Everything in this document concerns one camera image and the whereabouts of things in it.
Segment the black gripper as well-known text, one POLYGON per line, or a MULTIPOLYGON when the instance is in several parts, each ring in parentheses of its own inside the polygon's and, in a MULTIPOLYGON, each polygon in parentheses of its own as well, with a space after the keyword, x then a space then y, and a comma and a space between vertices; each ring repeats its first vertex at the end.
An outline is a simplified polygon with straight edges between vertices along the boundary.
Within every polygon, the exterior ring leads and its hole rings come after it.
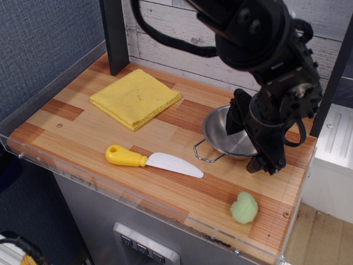
POLYGON ((236 89, 226 115, 227 135, 245 130, 257 154, 252 157, 246 169, 249 173, 261 170, 270 175, 279 173, 286 166, 283 124, 264 123, 256 110, 256 98, 242 89, 236 89))

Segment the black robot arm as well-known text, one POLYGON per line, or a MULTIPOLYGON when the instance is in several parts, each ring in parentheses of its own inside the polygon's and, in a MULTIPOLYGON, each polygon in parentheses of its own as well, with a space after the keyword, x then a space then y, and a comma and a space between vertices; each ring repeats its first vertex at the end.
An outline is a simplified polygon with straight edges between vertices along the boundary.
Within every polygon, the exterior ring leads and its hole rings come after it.
POLYGON ((197 18, 215 33, 216 51, 231 68, 247 71, 261 86, 250 96, 234 91, 226 116, 229 135, 245 131, 257 153, 247 171, 275 174, 286 166, 287 131, 313 118, 323 97, 317 64, 307 42, 310 24, 294 19, 283 1, 191 1, 197 18))

